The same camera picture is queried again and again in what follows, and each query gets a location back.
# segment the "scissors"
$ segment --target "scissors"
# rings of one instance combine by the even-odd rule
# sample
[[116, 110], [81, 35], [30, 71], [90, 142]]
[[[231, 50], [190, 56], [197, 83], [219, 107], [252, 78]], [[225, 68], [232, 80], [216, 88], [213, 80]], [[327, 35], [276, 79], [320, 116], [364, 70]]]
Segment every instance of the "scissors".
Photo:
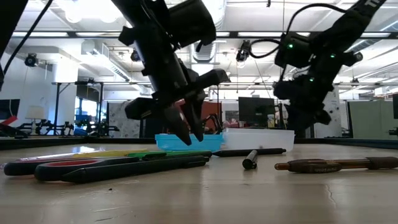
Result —
[[13, 176], [34, 174], [37, 180], [56, 181], [61, 180], [62, 175], [81, 168], [138, 161], [138, 157], [36, 159], [33, 161], [9, 162], [4, 166], [4, 173]]

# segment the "white plastic container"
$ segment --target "white plastic container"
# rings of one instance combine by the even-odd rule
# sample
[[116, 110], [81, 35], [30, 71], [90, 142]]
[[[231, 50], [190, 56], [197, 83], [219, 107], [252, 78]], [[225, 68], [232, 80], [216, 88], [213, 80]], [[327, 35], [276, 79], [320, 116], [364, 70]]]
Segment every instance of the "white plastic container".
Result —
[[277, 129], [227, 128], [223, 132], [228, 149], [282, 148], [291, 151], [294, 131]]

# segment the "green marker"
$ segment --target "green marker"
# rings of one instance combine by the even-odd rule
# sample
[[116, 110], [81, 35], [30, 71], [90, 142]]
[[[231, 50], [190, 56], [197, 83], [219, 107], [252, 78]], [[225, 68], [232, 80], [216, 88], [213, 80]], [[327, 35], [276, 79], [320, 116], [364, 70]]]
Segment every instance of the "green marker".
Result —
[[164, 159], [167, 157], [189, 157], [189, 156], [205, 156], [211, 157], [213, 154], [209, 150], [205, 151], [156, 151], [156, 152], [137, 152], [130, 153], [127, 156], [129, 157], [138, 157], [142, 160], [151, 160], [151, 159]]

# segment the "table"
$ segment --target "table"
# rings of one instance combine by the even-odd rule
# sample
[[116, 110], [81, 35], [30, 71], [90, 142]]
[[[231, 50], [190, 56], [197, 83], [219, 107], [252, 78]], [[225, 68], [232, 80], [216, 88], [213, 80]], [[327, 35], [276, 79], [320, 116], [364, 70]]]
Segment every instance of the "table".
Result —
[[[0, 151], [0, 162], [90, 150], [155, 149], [155, 145], [57, 146]], [[91, 184], [40, 183], [0, 174], [0, 223], [398, 223], [398, 170], [331, 174], [276, 171], [293, 159], [397, 156], [365, 147], [298, 144], [283, 156], [213, 156], [205, 167]]]

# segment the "blue plastic container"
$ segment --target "blue plastic container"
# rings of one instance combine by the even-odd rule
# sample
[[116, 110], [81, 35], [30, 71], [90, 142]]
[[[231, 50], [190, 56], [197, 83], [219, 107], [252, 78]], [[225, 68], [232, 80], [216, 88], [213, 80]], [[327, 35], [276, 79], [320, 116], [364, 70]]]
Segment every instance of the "blue plastic container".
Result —
[[222, 134], [205, 134], [202, 142], [199, 142], [193, 134], [190, 137], [192, 144], [187, 146], [175, 134], [155, 135], [157, 147], [166, 151], [210, 150], [216, 152], [223, 143]]

